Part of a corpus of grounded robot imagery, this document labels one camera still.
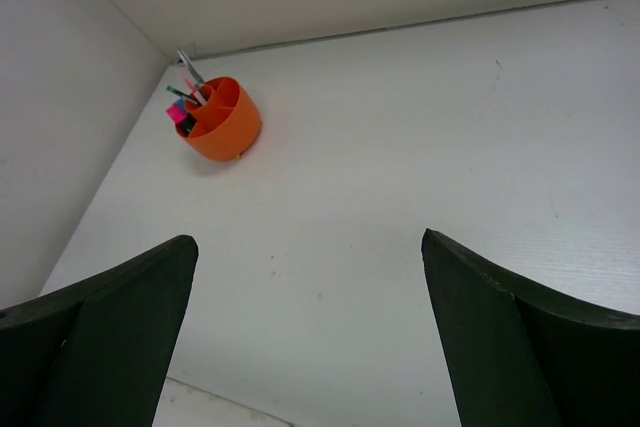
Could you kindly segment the black handled scissors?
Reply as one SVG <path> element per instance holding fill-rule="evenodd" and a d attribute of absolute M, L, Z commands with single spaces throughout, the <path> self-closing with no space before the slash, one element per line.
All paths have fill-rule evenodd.
<path fill-rule="evenodd" d="M 182 61 L 182 63 L 187 68 L 189 74 L 194 79 L 195 85 L 198 88 L 200 88 L 205 83 L 204 78 L 198 72 L 198 70 L 194 66 L 193 62 L 191 61 L 191 59 L 189 58 L 189 56 L 186 54 L 186 52 L 184 50 L 178 49 L 177 53 L 178 53 L 178 56 L 179 56 L 180 60 Z"/>

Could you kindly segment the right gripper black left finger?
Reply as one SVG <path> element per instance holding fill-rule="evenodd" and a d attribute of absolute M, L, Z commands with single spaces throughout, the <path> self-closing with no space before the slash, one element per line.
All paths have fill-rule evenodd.
<path fill-rule="evenodd" d="M 2 310 L 2 425 L 152 425 L 197 259 L 179 235 Z"/>

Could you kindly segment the pink transparent pen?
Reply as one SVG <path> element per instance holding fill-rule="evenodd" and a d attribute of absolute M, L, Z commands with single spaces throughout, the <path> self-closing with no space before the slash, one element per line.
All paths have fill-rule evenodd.
<path fill-rule="evenodd" d="M 184 80 L 184 83 L 190 89 L 191 96 L 194 98 L 194 101 L 197 102 L 200 106 L 203 106 L 207 102 L 207 100 L 201 94 L 201 92 L 200 92 L 199 88 L 197 87 L 197 85 L 186 74 L 183 74 L 182 78 Z"/>

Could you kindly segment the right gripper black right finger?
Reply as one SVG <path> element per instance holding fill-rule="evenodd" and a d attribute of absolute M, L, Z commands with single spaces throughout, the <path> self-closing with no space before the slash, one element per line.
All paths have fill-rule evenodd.
<path fill-rule="evenodd" d="M 639 318 L 428 229 L 426 285 L 464 426 L 636 426 Z"/>

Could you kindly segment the black pen green end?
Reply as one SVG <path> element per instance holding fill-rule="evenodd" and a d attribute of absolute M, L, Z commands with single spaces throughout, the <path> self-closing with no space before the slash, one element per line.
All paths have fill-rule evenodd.
<path fill-rule="evenodd" d="M 174 88 L 172 86 L 166 86 L 166 90 L 170 93 L 172 93 L 173 95 L 182 98 L 185 102 L 189 101 L 195 104 L 200 105 L 199 101 L 197 100 L 197 98 L 193 95 L 193 94 L 187 94 L 181 90 L 178 90 L 177 88 Z"/>

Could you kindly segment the pink cap black highlighter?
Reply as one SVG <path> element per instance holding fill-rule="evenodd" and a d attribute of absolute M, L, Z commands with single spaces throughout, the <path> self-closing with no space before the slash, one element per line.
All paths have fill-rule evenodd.
<path fill-rule="evenodd" d="M 181 108 L 174 103 L 166 110 L 168 117 L 174 123 L 176 129 L 188 137 L 197 124 L 197 120 L 189 113 L 187 108 Z"/>

